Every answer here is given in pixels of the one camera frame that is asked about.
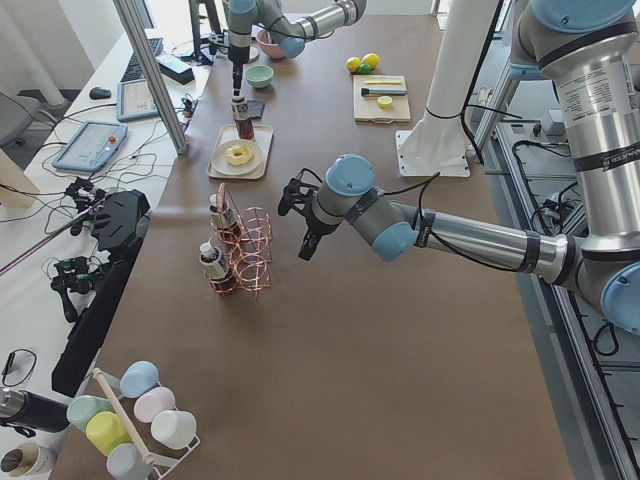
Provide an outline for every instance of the keyboard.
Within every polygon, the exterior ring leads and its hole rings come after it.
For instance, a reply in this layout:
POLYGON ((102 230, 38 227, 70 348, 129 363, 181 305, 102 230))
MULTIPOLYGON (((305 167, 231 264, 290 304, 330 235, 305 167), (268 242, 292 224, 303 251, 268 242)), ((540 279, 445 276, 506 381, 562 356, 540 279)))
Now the keyboard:
MULTIPOLYGON (((157 57, 162 53, 162 38, 149 38, 148 40, 153 56, 157 57)), ((133 53, 131 54, 129 64, 127 65, 124 75, 122 75, 122 80, 120 81, 130 82, 132 80, 140 80, 141 78, 144 78, 144 72, 142 71, 140 62, 138 61, 138 56, 133 53)))

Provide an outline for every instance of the black thermos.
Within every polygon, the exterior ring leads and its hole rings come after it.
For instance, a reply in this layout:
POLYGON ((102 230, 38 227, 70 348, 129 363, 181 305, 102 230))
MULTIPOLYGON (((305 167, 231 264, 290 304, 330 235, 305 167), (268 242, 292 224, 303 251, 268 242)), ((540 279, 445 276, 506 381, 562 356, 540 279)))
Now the black thermos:
POLYGON ((33 437, 31 429, 60 432, 67 428, 67 406, 26 390, 0 390, 0 425, 13 427, 25 437, 33 437))

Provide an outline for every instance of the mug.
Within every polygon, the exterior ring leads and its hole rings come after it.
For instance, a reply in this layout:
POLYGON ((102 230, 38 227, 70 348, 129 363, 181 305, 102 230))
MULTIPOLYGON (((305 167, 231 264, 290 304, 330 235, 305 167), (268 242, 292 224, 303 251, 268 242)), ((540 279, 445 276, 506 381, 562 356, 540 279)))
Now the mug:
POLYGON ((121 443, 107 458, 107 471, 116 480, 145 480, 153 465, 144 462, 133 443, 121 443))
POLYGON ((37 475, 51 471, 57 455, 50 448, 36 442, 26 442, 7 452, 0 462, 0 469, 10 477, 37 475))
POLYGON ((93 395, 80 395, 67 407, 67 420, 78 430, 84 432, 89 420, 103 411, 113 412, 109 400, 93 395))
POLYGON ((196 436, 196 417, 189 412, 165 410, 151 422, 151 436, 169 448, 187 447, 196 436))
POLYGON ((120 417, 113 412, 100 412, 87 424, 85 434, 100 453, 108 457, 111 451, 121 443, 131 443, 120 417))
POLYGON ((167 387, 155 387, 136 400, 133 413, 142 423, 151 423, 163 410, 173 410, 176 397, 167 387))
POLYGON ((158 385, 158 368, 151 362, 140 360, 124 372, 120 380, 120 391, 127 398, 138 398, 158 385))

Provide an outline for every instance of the green bowl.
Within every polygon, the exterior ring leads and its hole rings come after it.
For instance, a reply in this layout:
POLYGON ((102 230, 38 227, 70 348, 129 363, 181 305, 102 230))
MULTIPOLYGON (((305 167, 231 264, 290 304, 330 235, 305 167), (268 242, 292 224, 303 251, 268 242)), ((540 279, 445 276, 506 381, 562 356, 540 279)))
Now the green bowl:
POLYGON ((264 88, 271 84, 273 78, 273 68, 266 65, 254 65, 249 67, 244 74, 249 85, 253 88, 264 88))

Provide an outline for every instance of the white tray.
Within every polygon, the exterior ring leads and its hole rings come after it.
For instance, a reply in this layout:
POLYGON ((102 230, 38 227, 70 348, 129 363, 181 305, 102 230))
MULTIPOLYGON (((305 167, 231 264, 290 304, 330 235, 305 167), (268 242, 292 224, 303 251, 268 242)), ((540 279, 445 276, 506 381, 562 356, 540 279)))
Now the white tray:
POLYGON ((260 163, 255 169, 250 172, 239 175, 226 175, 215 169, 215 155, 218 147, 223 143, 231 140, 238 140, 238 131, 234 124, 223 125, 218 133, 218 139, 216 140, 213 150, 211 151, 211 158, 207 165, 207 175, 211 178, 242 178, 245 180, 257 180, 262 178, 264 172, 267 170, 267 162, 269 161, 269 149, 271 148, 271 140, 273 139, 273 128, 268 125, 255 125, 253 126, 253 133, 255 135, 254 140, 260 147, 264 161, 260 163))

